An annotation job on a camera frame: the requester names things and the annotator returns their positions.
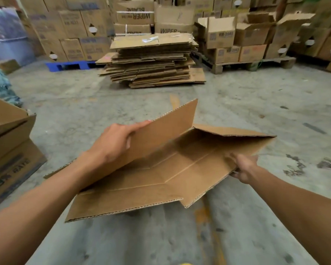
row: person's right hand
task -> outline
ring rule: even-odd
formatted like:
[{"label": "person's right hand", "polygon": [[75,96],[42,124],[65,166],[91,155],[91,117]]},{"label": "person's right hand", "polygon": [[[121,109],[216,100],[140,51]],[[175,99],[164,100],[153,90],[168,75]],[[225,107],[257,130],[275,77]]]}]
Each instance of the person's right hand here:
[{"label": "person's right hand", "polygon": [[257,166],[258,156],[246,156],[240,153],[230,153],[229,156],[234,163],[238,166],[239,170],[234,171],[230,175],[238,178],[242,183],[249,184],[251,171]]}]

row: blue container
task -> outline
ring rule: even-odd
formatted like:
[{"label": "blue container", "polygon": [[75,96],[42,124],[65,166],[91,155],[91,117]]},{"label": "blue container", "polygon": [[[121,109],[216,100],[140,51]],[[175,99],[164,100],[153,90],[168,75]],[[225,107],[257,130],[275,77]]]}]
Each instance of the blue container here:
[{"label": "blue container", "polygon": [[27,37],[0,40],[0,60],[15,59],[20,66],[35,62],[35,55]]}]

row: person's left arm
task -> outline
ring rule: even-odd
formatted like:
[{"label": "person's left arm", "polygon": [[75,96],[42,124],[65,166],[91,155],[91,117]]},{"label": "person's left arm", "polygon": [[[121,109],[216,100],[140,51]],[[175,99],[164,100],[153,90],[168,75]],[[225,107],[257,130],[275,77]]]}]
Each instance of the person's left arm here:
[{"label": "person's left arm", "polygon": [[93,172],[127,150],[131,133],[149,123],[111,125],[73,163],[0,211],[0,264],[25,264]]}]

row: person's right arm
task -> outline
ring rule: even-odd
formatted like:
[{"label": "person's right arm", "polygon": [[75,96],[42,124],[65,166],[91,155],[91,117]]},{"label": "person's right arm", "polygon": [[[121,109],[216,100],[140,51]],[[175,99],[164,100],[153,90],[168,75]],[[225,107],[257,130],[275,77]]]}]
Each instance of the person's right arm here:
[{"label": "person's right arm", "polygon": [[256,164],[257,158],[232,154],[239,173],[283,225],[320,265],[331,265],[331,199],[291,185]]}]

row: hand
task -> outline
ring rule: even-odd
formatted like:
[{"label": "hand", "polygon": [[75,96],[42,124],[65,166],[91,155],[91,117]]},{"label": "hand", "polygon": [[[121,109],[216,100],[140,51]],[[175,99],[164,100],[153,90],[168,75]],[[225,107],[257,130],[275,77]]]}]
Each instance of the hand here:
[{"label": "hand", "polygon": [[238,178],[242,183],[249,184],[251,171],[257,166],[257,160],[259,156],[246,156],[239,153],[230,153],[229,156],[234,163],[238,166],[239,171],[234,171],[230,175],[234,178]]},{"label": "hand", "polygon": [[150,124],[151,120],[132,125],[112,124],[104,129],[101,136],[94,142],[92,147],[84,153],[93,162],[93,168],[112,162],[124,151],[130,148],[131,135],[135,131]]}]

